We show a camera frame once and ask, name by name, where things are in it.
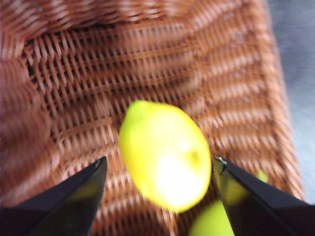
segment gray surface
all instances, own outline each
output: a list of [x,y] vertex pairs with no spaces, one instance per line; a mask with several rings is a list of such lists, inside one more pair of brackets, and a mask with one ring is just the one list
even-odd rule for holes
[[315,1],[269,0],[307,202],[315,204]]

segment basket weave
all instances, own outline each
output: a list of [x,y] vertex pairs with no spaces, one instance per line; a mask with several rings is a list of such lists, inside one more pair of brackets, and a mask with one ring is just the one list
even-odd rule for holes
[[303,198],[261,0],[2,0],[1,205],[105,155],[93,235],[186,235],[216,197],[214,183],[182,214],[143,199],[118,150],[135,99],[181,107],[213,156],[262,169],[272,185]]

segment wicker basket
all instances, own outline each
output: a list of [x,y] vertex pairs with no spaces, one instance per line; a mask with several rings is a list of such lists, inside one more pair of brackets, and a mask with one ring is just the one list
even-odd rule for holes
[[1,204],[106,155],[93,235],[186,235],[145,200],[118,150],[129,103],[184,109],[220,153],[303,198],[279,58],[261,0],[2,0]]

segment yellow lemon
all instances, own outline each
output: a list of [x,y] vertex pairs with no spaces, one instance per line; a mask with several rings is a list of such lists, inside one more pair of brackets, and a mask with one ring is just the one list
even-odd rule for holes
[[206,194],[211,177],[209,146],[180,108],[133,102],[120,129],[119,146],[136,187],[161,207],[183,212]]

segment green fruit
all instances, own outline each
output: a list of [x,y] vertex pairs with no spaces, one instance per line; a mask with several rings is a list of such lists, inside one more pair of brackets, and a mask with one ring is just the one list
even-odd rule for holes
[[133,102],[120,129],[119,146],[133,182],[152,202],[183,212],[207,192],[211,176],[207,141],[178,107]]
[[[262,170],[258,171],[257,178],[263,182],[268,181],[268,176]],[[233,189],[233,193],[226,196],[230,204],[238,203],[246,196],[246,191],[234,181],[227,187]],[[221,200],[216,200],[202,211],[193,223],[189,236],[234,236]]]
[[220,200],[216,200],[197,217],[189,232],[189,236],[233,235],[233,230]]

